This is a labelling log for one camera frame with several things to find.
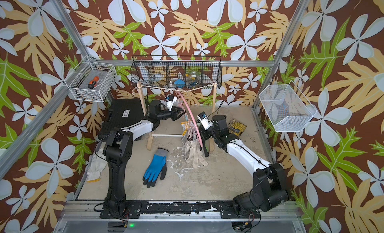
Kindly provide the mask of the pink clip hanger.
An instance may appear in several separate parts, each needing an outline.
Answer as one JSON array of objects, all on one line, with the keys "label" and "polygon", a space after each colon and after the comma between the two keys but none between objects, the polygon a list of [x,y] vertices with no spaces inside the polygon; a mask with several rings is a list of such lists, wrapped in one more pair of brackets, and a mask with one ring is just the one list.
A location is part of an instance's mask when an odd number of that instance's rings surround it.
[{"label": "pink clip hanger", "polygon": [[196,133],[198,135],[198,140],[199,140],[199,144],[200,144],[200,147],[201,149],[204,148],[204,145],[203,145],[203,141],[202,141],[202,137],[201,137],[201,134],[200,134],[200,131],[199,131],[199,127],[197,125],[197,122],[195,120],[195,117],[193,116],[193,113],[187,103],[187,101],[185,100],[184,96],[179,92],[179,91],[176,91],[177,95],[182,99],[183,103],[185,104],[187,110],[188,110],[188,113],[189,115],[191,116],[191,119],[192,119],[192,122],[194,124],[194,127],[195,127],[195,130],[196,130]]}]

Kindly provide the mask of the white cotton glove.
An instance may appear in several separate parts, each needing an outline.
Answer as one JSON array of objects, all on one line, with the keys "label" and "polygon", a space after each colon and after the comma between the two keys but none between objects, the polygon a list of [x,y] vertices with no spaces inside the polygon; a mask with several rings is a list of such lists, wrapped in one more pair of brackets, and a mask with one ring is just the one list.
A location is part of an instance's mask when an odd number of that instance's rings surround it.
[{"label": "white cotton glove", "polygon": [[197,143],[200,144],[199,136],[194,129],[189,132],[188,141],[197,141]]}]

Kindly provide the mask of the green rubber glove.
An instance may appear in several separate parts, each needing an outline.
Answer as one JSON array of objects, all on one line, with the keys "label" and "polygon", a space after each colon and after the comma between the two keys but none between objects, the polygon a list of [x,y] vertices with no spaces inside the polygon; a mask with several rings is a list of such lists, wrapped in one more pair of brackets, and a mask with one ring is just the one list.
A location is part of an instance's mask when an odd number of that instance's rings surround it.
[{"label": "green rubber glove", "polygon": [[203,143],[203,150],[204,150],[204,156],[205,158],[209,157],[209,134],[204,130],[203,127],[199,128],[200,136]]}]

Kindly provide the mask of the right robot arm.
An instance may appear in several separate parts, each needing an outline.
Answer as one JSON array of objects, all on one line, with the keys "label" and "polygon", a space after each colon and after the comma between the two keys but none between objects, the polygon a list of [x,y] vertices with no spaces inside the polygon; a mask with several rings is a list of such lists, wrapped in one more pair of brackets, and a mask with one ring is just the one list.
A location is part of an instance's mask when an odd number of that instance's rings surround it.
[{"label": "right robot arm", "polygon": [[202,112],[198,115],[198,121],[202,138],[212,138],[218,148],[234,157],[253,177],[251,190],[233,199],[232,210],[238,217],[258,211],[267,212],[289,200],[287,175],[283,166],[262,159],[239,136],[231,133],[226,115],[214,115],[210,120]]}]

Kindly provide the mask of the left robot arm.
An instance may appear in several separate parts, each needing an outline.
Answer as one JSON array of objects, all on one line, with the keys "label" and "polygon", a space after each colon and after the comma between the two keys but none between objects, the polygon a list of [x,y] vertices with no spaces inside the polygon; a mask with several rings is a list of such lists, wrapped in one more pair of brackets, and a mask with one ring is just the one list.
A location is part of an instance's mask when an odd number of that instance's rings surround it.
[{"label": "left robot arm", "polygon": [[133,153],[133,142],[157,129],[160,121],[175,121],[185,113],[181,107],[164,105],[159,100],[149,103],[147,113],[142,109],[139,99],[113,100],[102,125],[99,136],[106,143],[103,155],[109,167],[109,188],[101,218],[122,219],[132,214],[126,203],[125,172]]}]

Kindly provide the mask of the yellow drill bit box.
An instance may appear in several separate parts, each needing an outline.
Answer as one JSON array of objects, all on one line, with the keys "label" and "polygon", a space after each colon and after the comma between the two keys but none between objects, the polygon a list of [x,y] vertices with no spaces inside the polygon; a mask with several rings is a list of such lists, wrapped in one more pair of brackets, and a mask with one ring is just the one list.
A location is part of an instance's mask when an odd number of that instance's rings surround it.
[{"label": "yellow drill bit box", "polygon": [[235,134],[236,136],[240,137],[246,130],[247,126],[233,119],[230,121],[228,128],[229,128],[229,133]]}]

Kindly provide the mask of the blue object in basket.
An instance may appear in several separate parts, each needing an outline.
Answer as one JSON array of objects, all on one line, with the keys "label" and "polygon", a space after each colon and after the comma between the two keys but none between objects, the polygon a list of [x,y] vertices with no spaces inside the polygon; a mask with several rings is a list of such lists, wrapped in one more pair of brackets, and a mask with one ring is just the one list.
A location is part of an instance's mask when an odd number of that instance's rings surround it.
[{"label": "blue object in basket", "polygon": [[178,89],[182,89],[185,86],[185,81],[178,79],[174,82],[174,86]]}]

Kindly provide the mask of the clear bottle in basket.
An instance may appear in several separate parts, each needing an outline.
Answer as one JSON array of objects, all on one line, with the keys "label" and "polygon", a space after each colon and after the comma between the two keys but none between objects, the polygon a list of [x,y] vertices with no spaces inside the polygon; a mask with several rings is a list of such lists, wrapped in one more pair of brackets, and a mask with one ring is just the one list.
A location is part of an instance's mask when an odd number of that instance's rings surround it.
[{"label": "clear bottle in basket", "polygon": [[199,85],[200,82],[201,82],[200,72],[196,71],[196,70],[192,70],[189,73],[188,79],[189,79],[189,83],[190,84],[192,84],[192,85]]}]

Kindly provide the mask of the black plastic tool case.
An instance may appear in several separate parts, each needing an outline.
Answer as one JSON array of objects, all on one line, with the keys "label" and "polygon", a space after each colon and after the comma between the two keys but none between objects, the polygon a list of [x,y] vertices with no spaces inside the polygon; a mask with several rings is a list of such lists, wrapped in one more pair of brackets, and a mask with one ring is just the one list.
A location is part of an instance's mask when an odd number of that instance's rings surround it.
[{"label": "black plastic tool case", "polygon": [[141,101],[133,99],[114,99],[108,109],[105,122],[102,124],[98,133],[101,141],[106,141],[106,137],[113,128],[124,128],[139,123],[144,118]]}]

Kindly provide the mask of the blue rubber glove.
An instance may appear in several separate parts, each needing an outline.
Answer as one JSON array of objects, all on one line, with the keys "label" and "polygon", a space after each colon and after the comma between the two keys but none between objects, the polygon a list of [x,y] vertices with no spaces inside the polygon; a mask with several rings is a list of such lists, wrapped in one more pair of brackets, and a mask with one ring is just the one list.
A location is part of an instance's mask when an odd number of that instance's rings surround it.
[{"label": "blue rubber glove", "polygon": [[164,180],[167,174],[167,155],[168,150],[164,148],[158,148],[155,152],[153,159],[147,168],[143,182],[147,188],[153,188],[156,185],[158,179]]}]

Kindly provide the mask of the white mesh basket right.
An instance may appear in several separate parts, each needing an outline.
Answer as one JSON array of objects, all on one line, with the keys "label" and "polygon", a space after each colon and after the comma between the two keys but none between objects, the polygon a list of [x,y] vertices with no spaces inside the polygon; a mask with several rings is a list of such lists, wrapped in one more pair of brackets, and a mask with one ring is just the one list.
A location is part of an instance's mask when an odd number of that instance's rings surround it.
[{"label": "white mesh basket right", "polygon": [[302,131],[317,112],[293,81],[267,86],[259,99],[276,132]]}]

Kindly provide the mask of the orange black screwdriver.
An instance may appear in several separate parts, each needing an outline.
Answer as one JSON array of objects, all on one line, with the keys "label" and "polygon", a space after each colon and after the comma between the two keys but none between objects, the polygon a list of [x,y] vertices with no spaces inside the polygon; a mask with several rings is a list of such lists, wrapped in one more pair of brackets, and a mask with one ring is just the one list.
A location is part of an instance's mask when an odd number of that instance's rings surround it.
[{"label": "orange black screwdriver", "polygon": [[99,81],[99,76],[95,76],[90,82],[89,82],[89,84],[88,84],[88,88],[89,89],[94,89],[95,88],[95,86],[96,86],[96,84],[97,84],[97,82]]}]

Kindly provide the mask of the wooden drying rack frame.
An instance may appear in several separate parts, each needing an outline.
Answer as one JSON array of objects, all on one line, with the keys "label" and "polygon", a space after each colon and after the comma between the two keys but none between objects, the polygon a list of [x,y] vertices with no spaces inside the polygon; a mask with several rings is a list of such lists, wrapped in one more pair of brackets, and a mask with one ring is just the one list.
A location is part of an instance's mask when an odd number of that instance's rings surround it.
[{"label": "wooden drying rack frame", "polygon": [[[215,110],[215,103],[216,103],[217,83],[211,83],[211,84],[208,84],[207,86],[199,87],[198,89],[200,89],[200,88],[209,88],[209,87],[214,89],[213,105],[212,105],[212,112],[213,112]],[[142,106],[142,109],[143,109],[143,113],[144,113],[144,115],[146,115],[146,113],[147,113],[147,105],[146,105],[144,94],[143,94],[143,85],[140,82],[137,83],[136,90],[137,90],[137,92],[139,94],[139,99],[141,101],[141,106]],[[188,96],[190,93],[192,93],[193,90],[176,90],[176,89],[174,89],[175,93],[176,93],[176,91],[179,91],[181,94],[182,93],[186,93],[187,96]],[[214,149],[215,149],[214,141],[212,139],[210,139],[209,140],[209,153],[213,152]]]}]

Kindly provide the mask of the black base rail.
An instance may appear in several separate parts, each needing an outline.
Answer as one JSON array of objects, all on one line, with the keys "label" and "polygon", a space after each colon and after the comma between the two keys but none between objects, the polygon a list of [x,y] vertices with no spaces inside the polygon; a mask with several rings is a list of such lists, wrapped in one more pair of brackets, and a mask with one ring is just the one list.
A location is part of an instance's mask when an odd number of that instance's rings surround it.
[{"label": "black base rail", "polygon": [[208,211],[219,213],[221,219],[259,219],[259,210],[241,210],[234,201],[125,201],[121,204],[121,210],[114,213],[103,206],[100,213],[101,219],[139,219],[145,214],[170,214],[190,215],[192,213],[201,215]]}]

